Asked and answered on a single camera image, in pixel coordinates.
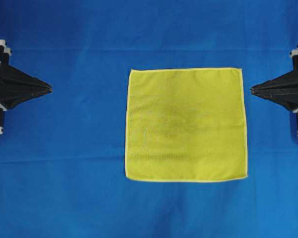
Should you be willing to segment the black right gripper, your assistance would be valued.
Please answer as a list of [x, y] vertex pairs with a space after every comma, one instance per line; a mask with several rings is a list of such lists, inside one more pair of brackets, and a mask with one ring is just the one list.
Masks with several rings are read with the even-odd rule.
[[[292, 71], [273, 80], [253, 86], [251, 94], [279, 104], [286, 110], [293, 112], [297, 119], [298, 137], [298, 45], [296, 49], [291, 51], [290, 56], [293, 61]], [[290, 88], [291, 86], [295, 86], [295, 89], [279, 89], [283, 87]]]

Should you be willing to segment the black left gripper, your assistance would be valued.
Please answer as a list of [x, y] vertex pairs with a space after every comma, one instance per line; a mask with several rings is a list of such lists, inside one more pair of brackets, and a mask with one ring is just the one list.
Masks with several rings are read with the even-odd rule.
[[3, 134], [4, 116], [7, 109], [13, 109], [21, 103], [52, 92], [51, 85], [10, 65], [3, 64], [8, 63], [10, 56], [11, 49], [7, 47], [6, 41], [0, 40], [0, 79], [4, 83], [24, 85], [22, 87], [7, 86], [0, 89], [0, 135]]

